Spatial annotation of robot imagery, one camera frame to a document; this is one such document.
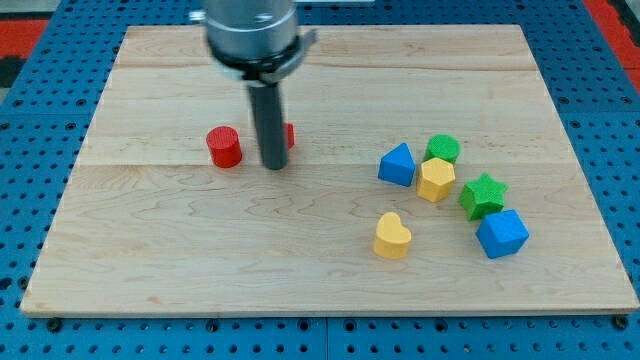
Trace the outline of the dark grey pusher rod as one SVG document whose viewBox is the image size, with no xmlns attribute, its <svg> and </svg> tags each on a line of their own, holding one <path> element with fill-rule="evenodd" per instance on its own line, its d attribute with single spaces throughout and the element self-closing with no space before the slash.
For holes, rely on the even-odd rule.
<svg viewBox="0 0 640 360">
<path fill-rule="evenodd" d="M 279 85 L 247 90 L 262 164 L 269 170 L 281 170 L 288 163 L 288 153 Z"/>
</svg>

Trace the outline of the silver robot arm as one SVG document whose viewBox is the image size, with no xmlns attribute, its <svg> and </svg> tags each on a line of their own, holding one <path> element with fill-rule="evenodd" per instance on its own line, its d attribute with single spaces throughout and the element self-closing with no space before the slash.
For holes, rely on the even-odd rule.
<svg viewBox="0 0 640 360">
<path fill-rule="evenodd" d="M 204 26 L 224 73 L 245 85 L 262 165 L 285 168 L 288 140 L 279 85 L 302 65 L 317 32 L 300 32 L 293 0 L 201 0 L 189 19 Z"/>
</svg>

